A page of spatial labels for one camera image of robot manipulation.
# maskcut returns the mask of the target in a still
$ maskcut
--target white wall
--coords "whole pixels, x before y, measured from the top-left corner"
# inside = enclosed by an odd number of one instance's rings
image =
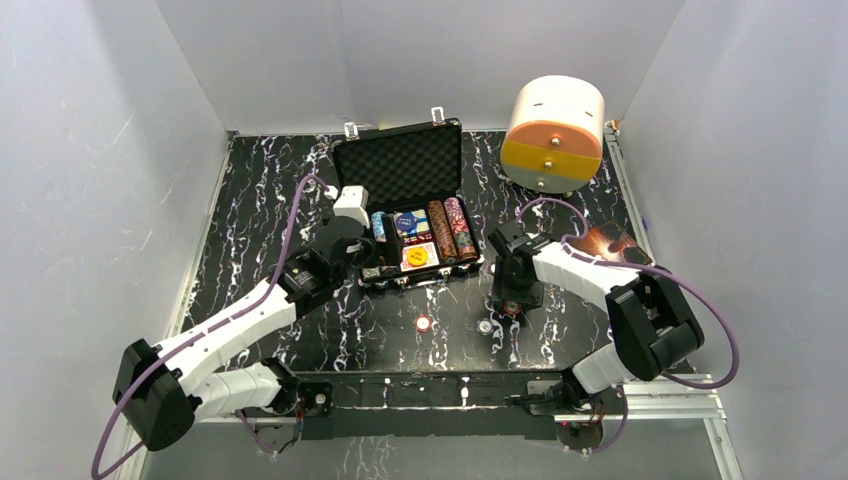
[[[175,313],[226,133],[152,0],[0,3],[0,132],[0,478],[86,478],[123,348]]]
[[[156,0],[224,127],[340,131],[441,105],[506,128],[521,87],[594,83],[621,118],[682,0]]]
[[[622,125],[659,261],[738,333],[722,400],[748,479],[848,476],[846,46],[846,2],[687,2]],[[723,374],[702,318],[697,365]]]

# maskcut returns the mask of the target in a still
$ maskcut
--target white cylinder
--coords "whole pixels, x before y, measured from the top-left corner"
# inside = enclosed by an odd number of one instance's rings
[[[598,171],[603,152],[604,97],[579,78],[549,75],[521,89],[501,150],[515,183],[567,193]]]
[[[579,78],[539,77],[518,93],[509,130],[537,120],[582,128],[602,144],[604,97],[594,85]]]

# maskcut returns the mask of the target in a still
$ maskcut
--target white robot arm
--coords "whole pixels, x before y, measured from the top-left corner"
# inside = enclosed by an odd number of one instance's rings
[[[704,343],[680,288],[666,277],[575,258],[559,242],[526,234],[515,222],[489,235],[498,252],[492,299],[515,313],[542,305],[543,284],[571,291],[607,313],[613,343],[563,372],[551,403],[577,407],[636,378],[650,381]]]
[[[116,403],[155,361],[185,348],[147,378],[124,409],[149,450],[173,444],[196,421],[221,413],[249,407],[278,413],[294,409],[298,380],[274,359],[214,372],[249,345],[330,300],[352,265],[367,267],[376,261],[376,244],[366,234],[366,201],[364,188],[345,187],[333,206],[336,215],[323,222],[309,248],[289,255],[274,285],[261,281],[208,320],[154,346],[142,339],[127,347],[112,395]],[[263,296],[260,305],[248,309]]]

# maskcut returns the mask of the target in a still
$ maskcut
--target black marble surface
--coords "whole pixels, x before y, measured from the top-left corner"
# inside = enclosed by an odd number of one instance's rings
[[[483,239],[515,218],[537,194],[506,182],[499,164],[504,132],[463,134],[461,196]],[[183,329],[229,305],[268,275],[299,179],[315,173],[337,184],[330,148],[334,136],[259,136],[233,140],[229,164]],[[632,228],[615,171],[605,149],[595,178],[570,201],[590,224],[616,220]],[[296,239],[309,241],[332,204],[313,188],[304,196]],[[536,207],[524,218],[528,232],[574,232],[577,220],[564,208]],[[486,264],[476,276],[419,287],[402,294],[369,294],[351,274],[335,300],[294,325],[269,335],[237,356],[228,368],[275,356],[295,371],[306,370],[491,370],[563,368],[608,343],[608,321],[600,309],[560,288],[547,287],[545,307],[518,318],[496,313],[488,293],[494,252],[481,245]],[[434,320],[418,333],[414,318]],[[490,319],[490,335],[477,332]]]

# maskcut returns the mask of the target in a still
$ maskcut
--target poker chip case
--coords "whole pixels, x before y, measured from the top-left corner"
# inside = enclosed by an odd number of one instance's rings
[[[375,212],[427,212],[428,204],[434,200],[444,204],[449,198],[457,198],[476,258],[446,263],[439,254],[438,264],[415,270],[393,270],[388,266],[380,269],[377,276],[360,270],[359,284],[363,287],[409,288],[476,272],[483,263],[478,236],[461,197],[462,124],[456,118],[444,119],[441,108],[434,108],[432,113],[431,122],[383,130],[360,132],[355,124],[345,124],[345,140],[332,148],[339,183],[342,188],[365,187],[369,218]],[[429,225],[435,228],[432,220]],[[395,228],[386,222],[382,226]],[[373,225],[370,233],[374,234]]]

